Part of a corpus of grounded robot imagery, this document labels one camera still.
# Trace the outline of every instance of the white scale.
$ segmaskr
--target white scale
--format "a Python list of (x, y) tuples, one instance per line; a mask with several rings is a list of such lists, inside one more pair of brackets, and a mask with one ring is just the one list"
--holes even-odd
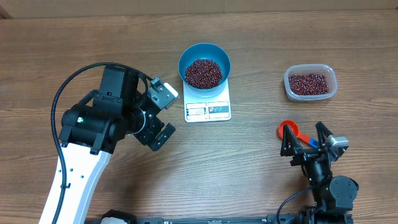
[(184, 115), (188, 123), (229, 121), (231, 119), (231, 102), (229, 100), (228, 80), (224, 88), (211, 93), (198, 93), (183, 83)]

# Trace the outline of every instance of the wooden surface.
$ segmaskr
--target wooden surface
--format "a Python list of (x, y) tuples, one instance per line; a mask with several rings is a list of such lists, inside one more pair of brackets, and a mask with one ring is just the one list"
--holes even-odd
[(395, 9), (398, 0), (0, 0), (11, 18)]
[[(227, 51), (232, 119), (187, 124), (183, 100), (160, 118), (177, 127), (159, 152), (134, 138), (118, 143), (95, 190), (88, 217), (110, 208), (139, 217), (254, 217), (276, 213), (307, 187), (299, 167), (280, 157), (275, 129), (294, 119), (315, 137), (315, 123), (350, 140), (332, 164), (360, 185), (356, 223), (396, 223), (398, 214), (398, 11), (268, 12), (184, 16), (0, 21), (0, 223), (37, 223), (57, 152), (50, 107), (61, 83), (101, 61), (158, 75), (182, 95), (177, 63), (192, 44)], [(292, 65), (335, 69), (330, 100), (293, 103), (283, 76)], [(62, 93), (63, 112), (101, 81), (81, 74)], [(284, 213), (313, 205), (310, 194)]]

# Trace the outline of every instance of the plastic container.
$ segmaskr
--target plastic container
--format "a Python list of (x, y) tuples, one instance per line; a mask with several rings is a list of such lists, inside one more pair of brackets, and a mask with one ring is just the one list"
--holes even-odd
[[(308, 75), (311, 73), (319, 73), (325, 76), (326, 82), (329, 87), (328, 94), (322, 95), (297, 95), (292, 92), (289, 84), (289, 77), (292, 75)], [(335, 75), (335, 71), (324, 64), (306, 64), (306, 65), (294, 65), (291, 66), (285, 73), (285, 89), (287, 98), (296, 101), (296, 102), (303, 102), (303, 101), (314, 101), (314, 100), (324, 100), (327, 98), (331, 98), (337, 92), (337, 79)]]
[[(210, 59), (215, 61), (221, 69), (223, 79), (220, 84), (214, 88), (201, 90), (190, 86), (185, 81), (185, 71), (196, 59)], [(212, 97), (220, 94), (228, 81), (229, 74), (231, 73), (231, 61), (228, 54), (219, 46), (211, 43), (200, 43), (189, 47), (180, 57), (178, 62), (178, 72), (182, 81), (200, 97)]]

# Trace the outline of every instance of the container of beans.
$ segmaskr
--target container of beans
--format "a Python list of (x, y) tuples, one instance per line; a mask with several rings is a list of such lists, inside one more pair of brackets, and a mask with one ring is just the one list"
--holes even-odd
[(231, 71), (227, 53), (219, 46), (200, 43), (181, 55), (178, 72), (183, 82), (200, 97), (220, 94)]
[(296, 102), (324, 100), (337, 92), (335, 72), (324, 64), (292, 66), (284, 82), (287, 98)]

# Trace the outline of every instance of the black cable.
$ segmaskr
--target black cable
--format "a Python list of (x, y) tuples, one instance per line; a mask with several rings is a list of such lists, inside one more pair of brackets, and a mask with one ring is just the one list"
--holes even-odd
[[(330, 161), (330, 159), (329, 159), (329, 153), (326, 152), (326, 153), (325, 153), (325, 156), (326, 156), (326, 159), (328, 160), (328, 172), (330, 172), (331, 161)], [(277, 223), (280, 224), (280, 220), (279, 220), (280, 211), (282, 210), (282, 208), (285, 206), (285, 204), (286, 204), (287, 202), (289, 202), (290, 200), (292, 200), (293, 198), (295, 198), (295, 197), (297, 197), (297, 196), (299, 196), (299, 195), (304, 194), (305, 192), (307, 192), (307, 191), (309, 191), (309, 190), (314, 189), (315, 187), (321, 186), (321, 184), (323, 184), (324, 181), (326, 181), (326, 179), (328, 178), (329, 175), (330, 175), (330, 173), (325, 174), (324, 178), (323, 178), (319, 183), (314, 184), (314, 185), (312, 185), (312, 186), (309, 186), (309, 187), (307, 187), (306, 189), (297, 192), (296, 194), (293, 194), (292, 196), (288, 197), (284, 202), (282, 202), (282, 204), (279, 206), (278, 211), (277, 211), (277, 213), (276, 213), (276, 221), (277, 221)]]
[(58, 221), (58, 217), (60, 215), (61, 212), (61, 208), (62, 208), (62, 203), (63, 203), (63, 198), (65, 197), (65, 190), (67, 187), (67, 167), (65, 165), (65, 158), (63, 156), (63, 152), (59, 143), (59, 139), (57, 136), (57, 129), (55, 127), (55, 108), (57, 107), (57, 102), (58, 99), (61, 95), (61, 92), (63, 91), (63, 89), (66, 87), (66, 85), (73, 79), (75, 78), (77, 75), (79, 75), (81, 72), (84, 72), (86, 70), (89, 70), (91, 68), (95, 68), (95, 67), (99, 67), (99, 66), (107, 66), (107, 65), (112, 65), (112, 66), (117, 66), (117, 67), (121, 67), (121, 68), (125, 68), (128, 70), (132, 70), (137, 72), (138, 74), (142, 74), (142, 76), (150, 81), (152, 81), (153, 79), (151, 79), (151, 77), (143, 74), (142, 72), (136, 70), (135, 68), (129, 67), (127, 65), (123, 65), (120, 63), (114, 63), (114, 62), (100, 62), (100, 63), (94, 63), (91, 65), (87, 65), (79, 70), (77, 70), (75, 73), (73, 73), (71, 76), (69, 76), (64, 83), (62, 83), (61, 87), (58, 89), (57, 94), (55, 94), (54, 100), (52, 102), (52, 107), (51, 107), (51, 131), (52, 131), (52, 137), (54, 138), (54, 143), (55, 143), (55, 147), (57, 147), (57, 152), (58, 152), (58, 156), (60, 158), (60, 162), (61, 162), (61, 169), (62, 169), (62, 186), (61, 186), (61, 194), (60, 194), (60, 199), (58, 201), (58, 205), (57, 205), (57, 209), (55, 210), (55, 215), (54, 218), (52, 220), (52, 224), (56, 224)]

